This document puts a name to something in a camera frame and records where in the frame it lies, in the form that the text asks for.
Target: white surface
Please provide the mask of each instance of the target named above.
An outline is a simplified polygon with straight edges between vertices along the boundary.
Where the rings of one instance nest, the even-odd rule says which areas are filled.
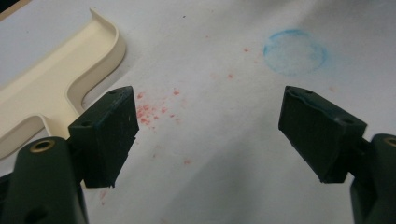
[[[128,49],[84,105],[132,85],[138,109],[156,109],[116,187],[85,190],[91,223],[353,223],[350,179],[320,184],[277,130],[283,90],[340,105],[369,124],[367,139],[396,133],[396,2],[35,0],[0,23],[1,82],[72,34],[89,7]],[[266,60],[265,45],[280,51]]]

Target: red stain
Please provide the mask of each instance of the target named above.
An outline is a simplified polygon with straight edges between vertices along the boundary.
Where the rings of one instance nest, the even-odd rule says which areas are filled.
[[[185,159],[184,160],[184,164],[185,165],[190,165],[192,163],[192,161],[190,159]]]
[[[140,119],[143,117],[143,113],[141,111],[137,111],[137,117]]]
[[[137,99],[142,99],[143,98],[143,92],[140,92],[139,94],[137,94]]]
[[[140,122],[141,122],[142,124],[146,124],[146,125],[148,125],[148,126],[149,126],[149,124],[151,123],[151,121],[150,121],[149,119],[144,119],[144,118],[142,118],[142,119],[140,120]]]
[[[174,88],[174,95],[179,95],[180,94],[180,90]]]
[[[100,202],[102,205],[105,205],[104,198],[107,195],[107,191],[108,191],[108,189],[101,189],[99,191],[99,199],[100,199]]]
[[[99,198],[100,198],[100,200],[103,200],[103,199],[105,198],[106,195],[107,195],[107,189],[102,189],[102,190],[99,192]]]

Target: mounting hole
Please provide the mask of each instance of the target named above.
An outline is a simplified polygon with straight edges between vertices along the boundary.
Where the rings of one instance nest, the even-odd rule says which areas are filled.
[[[30,151],[33,153],[40,153],[43,151],[47,151],[55,145],[55,141],[53,140],[42,140],[30,147]]]
[[[84,126],[84,127],[91,126],[91,124],[92,124],[92,122],[90,120],[86,120],[86,121],[81,123],[81,125]]]
[[[353,120],[352,119],[342,119],[342,121],[344,123],[347,123],[347,124],[353,124]]]
[[[384,139],[384,142],[386,142],[388,145],[392,147],[396,147],[396,138],[394,137],[387,137]]]
[[[28,224],[39,223],[44,218],[46,218],[47,214],[48,214],[48,210],[43,205],[38,206],[37,208],[34,208],[28,212],[28,214],[25,217],[25,223]]]

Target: cream plastic object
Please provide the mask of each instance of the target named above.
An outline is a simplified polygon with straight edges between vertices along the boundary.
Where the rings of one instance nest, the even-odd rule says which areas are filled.
[[[91,13],[83,29],[1,89],[0,158],[43,127],[67,138],[84,95],[120,64],[126,45],[119,30]]]

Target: blue circle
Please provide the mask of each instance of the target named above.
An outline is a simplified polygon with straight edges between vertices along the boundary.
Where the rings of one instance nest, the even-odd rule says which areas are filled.
[[[272,35],[264,47],[264,60],[276,73],[298,76],[312,73],[326,61],[326,49],[301,30]]]

